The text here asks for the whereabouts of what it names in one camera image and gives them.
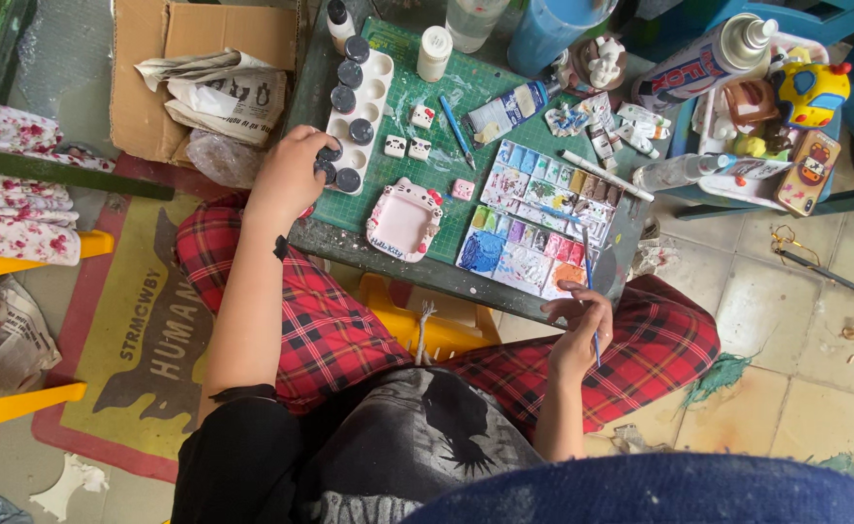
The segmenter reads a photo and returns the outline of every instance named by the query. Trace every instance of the red fox spray can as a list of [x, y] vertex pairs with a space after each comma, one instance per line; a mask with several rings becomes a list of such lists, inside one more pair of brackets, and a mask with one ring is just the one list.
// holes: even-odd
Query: red fox spray can
[[633, 101], [654, 113], [695, 98], [770, 60], [779, 24], [752, 13], [728, 18], [633, 83]]

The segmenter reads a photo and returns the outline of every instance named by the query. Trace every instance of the green cutting mat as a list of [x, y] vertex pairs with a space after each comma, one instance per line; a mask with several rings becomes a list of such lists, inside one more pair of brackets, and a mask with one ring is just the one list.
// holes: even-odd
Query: green cutting mat
[[[317, 202], [313, 216], [334, 226], [364, 233], [365, 220], [372, 212], [384, 186], [395, 184], [399, 178], [406, 176], [411, 182], [432, 187], [443, 195], [444, 215], [440, 222], [441, 229], [433, 238], [427, 256], [453, 264], [468, 230], [468, 223], [479, 205], [479, 196], [501, 140], [496, 140], [479, 151], [472, 151], [477, 169], [470, 169], [440, 105], [440, 95], [446, 97], [453, 109], [453, 115], [460, 119], [487, 101], [526, 83], [527, 79], [453, 51], [443, 78], [434, 83], [425, 82], [417, 73], [419, 34], [410, 33], [386, 21], [368, 18], [365, 20], [362, 35], [368, 38], [372, 49], [386, 53], [394, 59], [394, 78], [387, 93], [385, 114], [378, 128], [378, 136], [374, 139], [375, 146], [368, 171], [365, 173], [363, 192], [357, 196], [349, 196], [338, 191], [325, 190]], [[551, 101], [547, 108], [557, 106], [561, 101], [574, 105], [579, 99], [563, 94]], [[410, 123], [411, 110], [418, 103], [423, 103], [436, 112], [433, 125], [428, 130], [416, 128]], [[504, 135], [504, 138], [550, 157], [555, 157], [557, 149], [569, 149], [586, 159], [596, 160], [595, 152], [587, 138], [552, 136], [543, 120], [544, 111]], [[433, 144], [430, 157], [423, 162], [409, 157], [393, 159], [385, 156], [385, 137], [389, 134], [408, 139], [419, 136], [430, 141]], [[449, 195], [456, 178], [475, 183], [475, 192], [470, 202]]]

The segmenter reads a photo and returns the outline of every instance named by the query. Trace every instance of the newspaper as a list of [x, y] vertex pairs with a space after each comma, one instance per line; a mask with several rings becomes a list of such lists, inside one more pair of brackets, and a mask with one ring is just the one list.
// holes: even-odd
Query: newspaper
[[[174, 84], [173, 93], [184, 93], [165, 103], [175, 122], [247, 144], [263, 146], [284, 111], [284, 71], [233, 48], [208, 55], [154, 58], [135, 68], [152, 91], [168, 80]], [[194, 84], [195, 89], [183, 84]], [[226, 97], [238, 100], [231, 114]]]
[[0, 279], [0, 387], [24, 391], [61, 360], [36, 301], [12, 276]]

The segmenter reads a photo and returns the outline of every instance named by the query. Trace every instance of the black sleeve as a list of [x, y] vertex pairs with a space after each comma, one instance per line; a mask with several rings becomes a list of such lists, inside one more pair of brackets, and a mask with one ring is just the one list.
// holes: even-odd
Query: black sleeve
[[178, 452], [172, 524], [288, 522], [297, 419], [265, 398], [223, 404]]

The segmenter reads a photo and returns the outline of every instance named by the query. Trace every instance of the blue container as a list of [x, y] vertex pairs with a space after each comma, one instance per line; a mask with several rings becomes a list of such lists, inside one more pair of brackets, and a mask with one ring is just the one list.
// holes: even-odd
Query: blue container
[[605, 20], [618, 0], [530, 0], [508, 46], [508, 64], [533, 77], [590, 27]]

